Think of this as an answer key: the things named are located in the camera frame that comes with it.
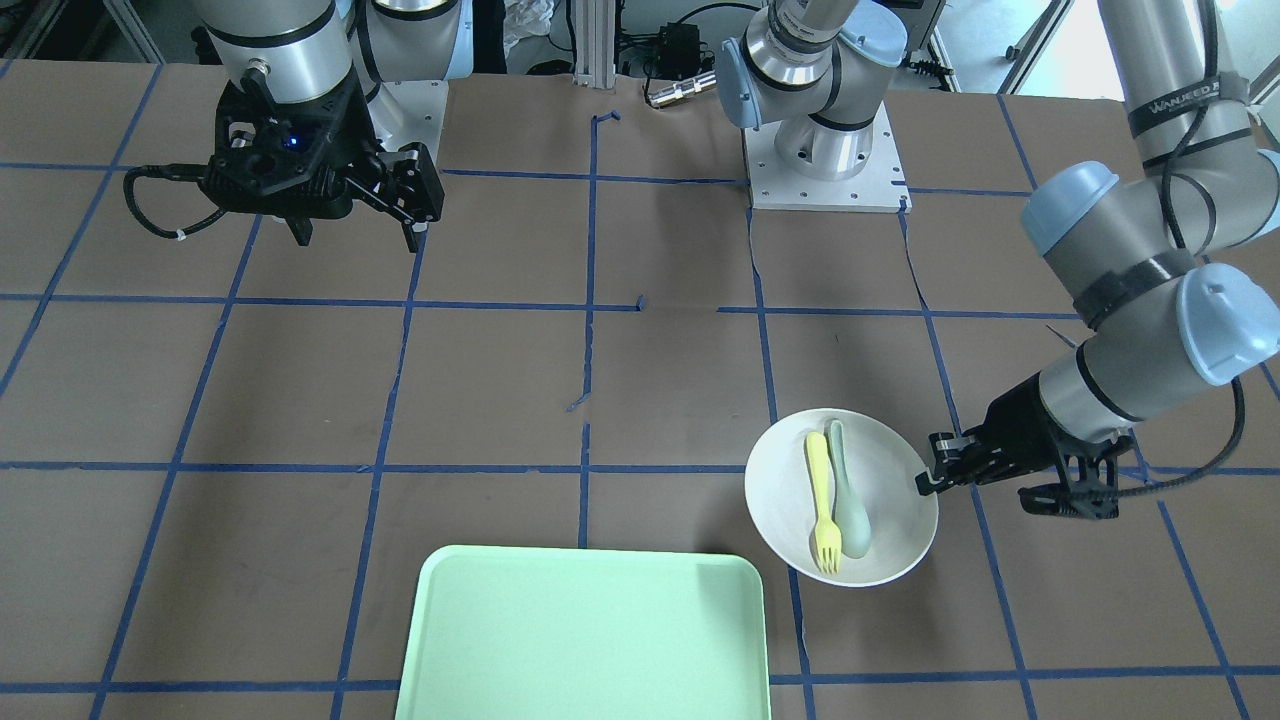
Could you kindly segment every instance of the fork handle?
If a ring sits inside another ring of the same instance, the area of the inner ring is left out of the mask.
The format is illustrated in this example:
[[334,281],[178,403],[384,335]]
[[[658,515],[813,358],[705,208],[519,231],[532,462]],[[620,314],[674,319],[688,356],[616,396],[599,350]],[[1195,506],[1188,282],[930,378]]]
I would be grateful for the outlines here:
[[804,437],[804,454],[809,465],[809,479],[813,480],[813,502],[818,510],[818,520],[831,520],[827,438],[822,433],[810,432]]

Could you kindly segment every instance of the yellow fork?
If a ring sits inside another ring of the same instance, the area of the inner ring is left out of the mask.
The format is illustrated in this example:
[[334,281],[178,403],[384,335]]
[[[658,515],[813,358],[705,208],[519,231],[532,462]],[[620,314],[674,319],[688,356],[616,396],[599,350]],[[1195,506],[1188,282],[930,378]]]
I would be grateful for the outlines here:
[[840,528],[831,519],[831,488],[827,455],[827,438],[812,432],[804,438],[805,460],[809,464],[809,479],[813,480],[813,501],[818,510],[818,523],[813,527],[814,544],[818,548],[818,570],[827,575],[840,573]]

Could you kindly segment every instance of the white plate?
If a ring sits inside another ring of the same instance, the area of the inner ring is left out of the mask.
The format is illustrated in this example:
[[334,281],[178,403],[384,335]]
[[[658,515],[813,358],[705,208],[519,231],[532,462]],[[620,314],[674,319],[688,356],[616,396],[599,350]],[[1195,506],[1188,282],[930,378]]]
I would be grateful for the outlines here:
[[[845,425],[845,464],[867,505],[872,546],[859,560],[841,557],[840,573],[824,575],[813,559],[817,511],[804,437],[810,430],[824,432],[831,420]],[[915,568],[933,544],[938,497],[916,492],[915,477],[923,471],[915,450],[884,424],[850,410],[803,410],[778,420],[751,448],[746,506],[760,537],[787,565],[833,585],[879,585]]]

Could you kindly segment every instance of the green tray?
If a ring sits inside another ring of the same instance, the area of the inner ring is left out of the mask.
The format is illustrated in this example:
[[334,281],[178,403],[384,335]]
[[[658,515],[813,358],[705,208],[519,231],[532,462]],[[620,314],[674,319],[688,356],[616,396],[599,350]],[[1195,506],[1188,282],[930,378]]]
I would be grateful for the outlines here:
[[732,555],[443,547],[396,720],[768,720],[763,597]]

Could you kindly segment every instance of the light blue cap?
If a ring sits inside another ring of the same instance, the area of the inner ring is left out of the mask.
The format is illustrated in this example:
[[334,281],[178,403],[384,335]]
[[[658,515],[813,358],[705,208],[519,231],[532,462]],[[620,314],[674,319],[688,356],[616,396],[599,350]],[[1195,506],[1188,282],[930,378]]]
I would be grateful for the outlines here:
[[716,86],[731,123],[740,128],[760,127],[760,104],[737,40],[726,40],[716,54]]
[[1106,165],[1085,160],[1039,186],[1023,208],[1023,227],[1041,258],[1053,250],[1057,241],[1117,182],[1120,176]]
[[840,28],[840,38],[854,53],[886,68],[899,67],[906,54],[906,26],[878,3],[859,3]]
[[471,0],[462,0],[458,8],[458,36],[453,40],[453,55],[444,70],[444,79],[458,79],[475,69],[475,33],[472,28]]
[[[1276,167],[1276,177],[1280,177],[1280,152],[1274,150],[1258,150],[1258,154],[1271,160]],[[1267,234],[1268,232],[1280,228],[1280,200],[1276,201],[1275,209],[1271,211],[1271,218],[1267,220],[1262,229],[1260,229],[1253,237],[1260,237]]]
[[1212,263],[1183,277],[1178,332],[1196,372],[1224,386],[1280,351],[1280,307],[1240,270]]

